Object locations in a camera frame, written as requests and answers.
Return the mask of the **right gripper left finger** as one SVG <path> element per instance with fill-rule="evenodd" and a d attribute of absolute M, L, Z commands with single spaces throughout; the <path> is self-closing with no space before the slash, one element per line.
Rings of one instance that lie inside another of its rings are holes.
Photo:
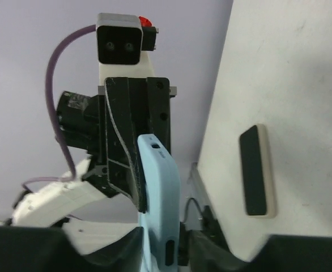
<path fill-rule="evenodd" d="M 60 228 L 0 226 L 0 271 L 139 271 L 143 228 L 81 255 Z"/>

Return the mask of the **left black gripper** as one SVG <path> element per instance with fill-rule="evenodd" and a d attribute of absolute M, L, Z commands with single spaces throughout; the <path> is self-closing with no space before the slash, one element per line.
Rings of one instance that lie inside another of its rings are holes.
<path fill-rule="evenodd" d="M 124 194 L 144 213 L 146 186 L 137 138 L 154 134 L 171 152 L 169 80 L 106 78 L 93 97 L 63 92 L 56 112 L 66 144 L 88 154 L 80 179 L 107 197 Z"/>

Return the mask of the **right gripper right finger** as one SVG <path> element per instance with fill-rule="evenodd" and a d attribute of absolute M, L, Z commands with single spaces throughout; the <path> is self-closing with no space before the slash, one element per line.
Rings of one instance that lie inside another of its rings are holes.
<path fill-rule="evenodd" d="M 243 261 L 201 231 L 187 232 L 191 271 L 332 271 L 332 237 L 271 235 Z"/>

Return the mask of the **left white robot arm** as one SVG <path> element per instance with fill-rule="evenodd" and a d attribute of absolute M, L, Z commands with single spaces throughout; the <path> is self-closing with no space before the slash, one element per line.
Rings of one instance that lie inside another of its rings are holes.
<path fill-rule="evenodd" d="M 61 226 L 76 209 L 123 194 L 140 212 L 147 208 L 146 178 L 137 140 L 153 134 L 171 146 L 167 78 L 107 78 L 90 97 L 63 92 L 56 114 L 69 147 L 85 150 L 76 178 L 57 178 L 36 192 L 24 189 L 15 202 L 13 226 Z"/>

